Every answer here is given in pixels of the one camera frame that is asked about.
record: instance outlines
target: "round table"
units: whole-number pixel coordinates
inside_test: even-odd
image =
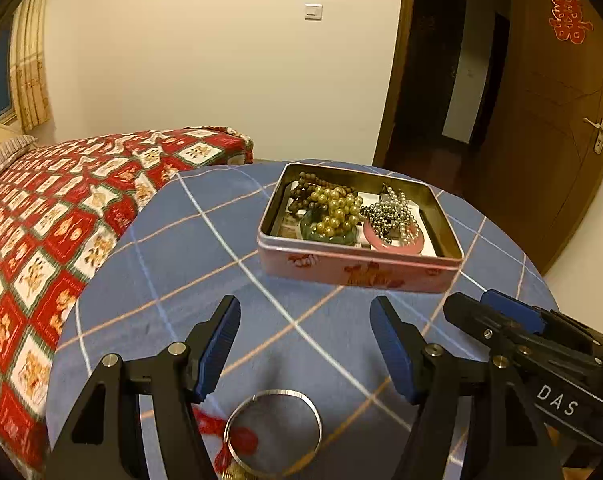
[[[358,164],[304,162],[390,174]],[[274,162],[181,173],[140,212],[64,326],[46,407],[52,446],[103,354],[116,352],[126,360],[155,355],[208,319],[224,294],[233,294],[242,304],[242,324],[218,386],[201,409],[227,418],[260,390],[299,390],[321,413],[325,445],[295,478],[392,478],[416,408],[387,379],[370,326],[371,300],[386,294],[402,320],[453,354],[486,360],[487,349],[444,319],[443,294],[265,274],[256,232],[283,167]],[[496,288],[528,304],[557,307],[533,264],[506,234],[463,199],[433,191],[465,252],[449,292],[479,298],[487,288]],[[275,303],[298,320],[298,328]],[[166,478],[152,400],[142,397],[141,410],[150,477]],[[460,410],[458,419],[445,476],[451,480],[461,470],[468,410]],[[207,436],[204,442],[214,457],[219,438]]]

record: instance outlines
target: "open rectangular box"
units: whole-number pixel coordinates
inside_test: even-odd
[[[315,173],[323,180],[338,182],[361,193],[379,194],[384,184],[397,192],[403,191],[409,200],[419,205],[419,213],[437,256],[394,254],[274,235],[288,214],[285,199],[291,184],[302,172]],[[282,171],[259,224],[258,248],[262,266],[269,274],[411,292],[445,292],[463,260],[459,240],[437,197],[426,184],[363,171],[299,163],[287,164]]]

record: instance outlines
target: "floor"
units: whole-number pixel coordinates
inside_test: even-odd
[[[402,141],[389,150],[384,168],[463,196],[463,168],[472,162],[467,144],[443,135],[400,137]]]

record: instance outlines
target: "yellow curtain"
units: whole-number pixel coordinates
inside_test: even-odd
[[[10,92],[24,132],[50,118],[44,73],[45,8],[46,0],[23,0],[13,16]]]

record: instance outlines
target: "light switch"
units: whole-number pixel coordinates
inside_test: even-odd
[[[324,6],[321,4],[306,4],[306,19],[321,20]]]

